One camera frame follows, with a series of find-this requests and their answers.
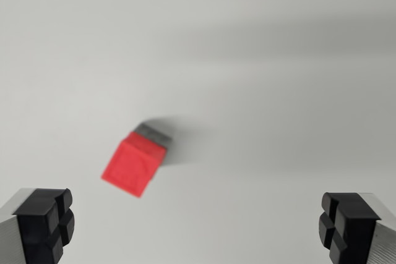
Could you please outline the gripper left finger with black rubber pad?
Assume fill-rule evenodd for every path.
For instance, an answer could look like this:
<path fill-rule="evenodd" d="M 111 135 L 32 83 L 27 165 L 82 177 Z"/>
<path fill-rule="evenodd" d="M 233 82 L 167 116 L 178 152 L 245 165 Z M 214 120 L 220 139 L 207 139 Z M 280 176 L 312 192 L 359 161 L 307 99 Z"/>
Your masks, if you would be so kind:
<path fill-rule="evenodd" d="M 73 237 L 69 189 L 22 188 L 1 207 L 1 263 L 59 263 Z"/>

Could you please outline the gripper right finger with black rubber pad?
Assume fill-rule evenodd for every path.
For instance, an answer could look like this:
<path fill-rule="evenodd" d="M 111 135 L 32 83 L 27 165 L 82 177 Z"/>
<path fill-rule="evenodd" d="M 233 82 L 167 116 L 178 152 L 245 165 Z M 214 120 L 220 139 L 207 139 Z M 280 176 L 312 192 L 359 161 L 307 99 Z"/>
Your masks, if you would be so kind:
<path fill-rule="evenodd" d="M 334 264 L 395 263 L 395 215 L 371 193 L 326 192 L 319 237 Z"/>

